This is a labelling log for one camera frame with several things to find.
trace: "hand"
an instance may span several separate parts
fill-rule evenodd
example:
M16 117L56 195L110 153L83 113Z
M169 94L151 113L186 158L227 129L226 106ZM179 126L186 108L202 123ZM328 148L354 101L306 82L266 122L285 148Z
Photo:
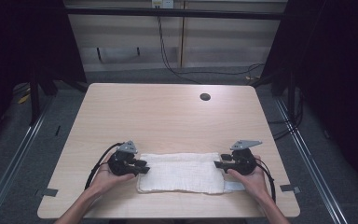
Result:
M109 168L109 165L105 162L109 160L112 156L112 153L109 153L105 160L103 161L103 165L98 169L97 175L91 182L89 186L90 189L94 189L98 192L99 195L105 194L109 191L114 185L124 182L135 177L134 174L126 174L126 175L114 175Z
M260 164L260 156L255 155L255 158L257 159L256 162ZM245 186L245 190L255 199L259 199L264 196L265 193L268 193L264 172L260 167L256 166L255 170L249 175L241 175L232 169L228 169L227 172L240 180Z

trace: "wooden table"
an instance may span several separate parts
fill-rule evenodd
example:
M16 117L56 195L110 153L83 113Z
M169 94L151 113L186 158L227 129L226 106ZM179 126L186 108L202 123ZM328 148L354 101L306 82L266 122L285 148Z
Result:
M202 93L211 96L200 99ZM237 140L260 140L252 147L275 178L277 204L287 217L299 215L290 184L255 89L244 86L92 84L69 134L38 215L57 218L83 191L90 170L108 147L133 140L142 153L230 153ZM184 218L262 217L245 191L223 195L164 192L141 194L136 178L100 198L86 217Z

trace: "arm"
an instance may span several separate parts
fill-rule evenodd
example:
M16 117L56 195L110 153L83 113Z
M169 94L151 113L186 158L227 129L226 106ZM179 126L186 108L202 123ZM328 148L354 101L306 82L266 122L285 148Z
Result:
M256 167L254 172L250 175L241 175L235 170L228 169L230 175L245 186L245 190L260 204L264 213L271 224L287 224L289 221L283 215L279 207L275 204L272 198L269 196L269 192L266 186L266 180L264 178L264 172L260 167Z
M104 162L107 162L110 156L111 154L106 157ZM130 180L134 177L135 175L133 174L121 176L114 175L110 172L108 164L101 165L89 188L80 194L74 204L72 204L55 224L79 223L96 199L104 195L116 184Z

